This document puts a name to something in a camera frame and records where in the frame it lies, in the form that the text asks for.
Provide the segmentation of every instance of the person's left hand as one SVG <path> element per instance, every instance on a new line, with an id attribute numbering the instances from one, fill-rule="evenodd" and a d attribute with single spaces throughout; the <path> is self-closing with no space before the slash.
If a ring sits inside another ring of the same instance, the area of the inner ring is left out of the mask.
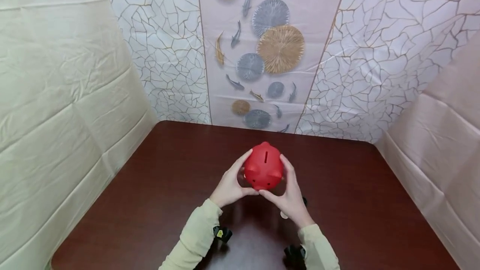
<path id="1" fill-rule="evenodd" d="M 244 155 L 237 159 L 230 169 L 228 169 L 222 176 L 217 188 L 215 188 L 215 191 L 213 191 L 210 196 L 210 200 L 218 205 L 218 207 L 222 208 L 247 195 L 258 195 L 258 192 L 253 188 L 240 187 L 240 184 L 237 181 L 237 174 L 250 154 L 252 154 L 252 149 L 248 150 Z"/>

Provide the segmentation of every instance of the fish illustration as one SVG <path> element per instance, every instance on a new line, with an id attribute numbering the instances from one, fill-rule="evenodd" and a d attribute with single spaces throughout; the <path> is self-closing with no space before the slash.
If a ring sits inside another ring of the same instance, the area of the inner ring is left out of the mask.
<path id="1" fill-rule="evenodd" d="M 282 129 L 282 130 L 279 130 L 279 131 L 277 131 L 277 132 L 279 132 L 279 133 L 286 133 L 289 127 L 290 127 L 290 124 L 287 124 L 287 127 L 285 127 L 285 128 Z"/>
<path id="2" fill-rule="evenodd" d="M 222 49 L 220 48 L 220 39 L 223 35 L 223 31 L 222 33 L 220 33 L 220 35 L 218 36 L 217 38 L 217 51 L 215 52 L 215 55 L 217 56 L 217 61 L 219 64 L 223 65 L 223 53 L 222 53 Z"/>
<path id="3" fill-rule="evenodd" d="M 250 10 L 250 1 L 252 0 L 245 0 L 245 3 L 243 3 L 243 8 L 242 8 L 242 11 L 243 11 L 243 17 L 245 18 L 248 14 L 248 11 Z"/>
<path id="4" fill-rule="evenodd" d="M 232 36 L 232 43 L 230 44 L 232 48 L 236 46 L 237 43 L 240 42 L 240 21 L 238 22 L 238 24 L 239 24 L 239 29 L 237 30 L 237 33 L 235 33 L 235 35 Z"/>
<path id="5" fill-rule="evenodd" d="M 277 105 L 274 106 L 277 108 L 277 118 L 280 119 L 282 117 L 282 110 Z"/>
<path id="6" fill-rule="evenodd" d="M 227 74 L 227 79 L 228 79 L 228 82 L 230 82 L 233 85 L 233 87 L 235 87 L 235 89 L 241 90 L 241 91 L 243 91 L 245 89 L 245 87 L 243 87 L 240 84 L 240 82 L 235 82 L 235 81 L 231 80 L 230 76 L 228 76 L 228 74 Z"/>
<path id="7" fill-rule="evenodd" d="M 250 95 L 254 96 L 256 99 L 258 99 L 260 102 L 265 102 L 265 100 L 262 98 L 262 96 L 257 95 L 254 93 L 252 90 L 250 90 Z"/>
<path id="8" fill-rule="evenodd" d="M 297 96 L 297 86 L 295 86 L 295 83 L 293 83 L 293 92 L 290 94 L 290 97 L 288 97 L 288 102 L 292 103 L 293 100 L 295 100 L 295 97 Z"/>

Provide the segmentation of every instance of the gold circle pattern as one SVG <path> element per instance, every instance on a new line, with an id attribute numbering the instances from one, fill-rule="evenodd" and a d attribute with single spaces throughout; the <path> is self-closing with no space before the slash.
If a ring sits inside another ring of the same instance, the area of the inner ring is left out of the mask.
<path id="1" fill-rule="evenodd" d="M 291 71 L 300 62 L 304 50 L 303 35 L 290 25 L 268 29 L 257 45 L 257 53 L 265 62 L 265 71 L 270 74 Z"/>
<path id="2" fill-rule="evenodd" d="M 243 116 L 250 111 L 250 103 L 246 100 L 236 100 L 232 104 L 232 111 L 239 116 Z"/>

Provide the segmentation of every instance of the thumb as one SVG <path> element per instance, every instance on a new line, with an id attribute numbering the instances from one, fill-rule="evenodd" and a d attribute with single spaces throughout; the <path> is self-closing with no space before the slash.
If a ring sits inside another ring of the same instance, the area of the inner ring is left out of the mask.
<path id="1" fill-rule="evenodd" d="M 258 191 L 258 193 L 260 193 L 260 195 L 262 195 L 263 197 L 265 197 L 265 199 L 267 199 L 268 201 L 270 201 L 275 205 L 277 205 L 278 199 L 280 198 L 267 190 L 260 190 Z"/>
<path id="2" fill-rule="evenodd" d="M 244 196 L 249 196 L 249 195 L 258 195 L 258 192 L 254 190 L 253 188 L 242 188 L 241 193 Z"/>

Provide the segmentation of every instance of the sleeve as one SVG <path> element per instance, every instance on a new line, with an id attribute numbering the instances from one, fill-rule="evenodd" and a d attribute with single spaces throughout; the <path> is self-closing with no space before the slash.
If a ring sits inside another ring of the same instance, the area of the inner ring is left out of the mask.
<path id="1" fill-rule="evenodd" d="M 338 258 L 318 225 L 300 229 L 299 238 L 305 249 L 307 270 L 340 270 Z"/>
<path id="2" fill-rule="evenodd" d="M 193 270 L 207 254 L 214 239 L 222 210 L 211 200 L 204 201 L 190 215 L 175 245 L 158 270 Z"/>

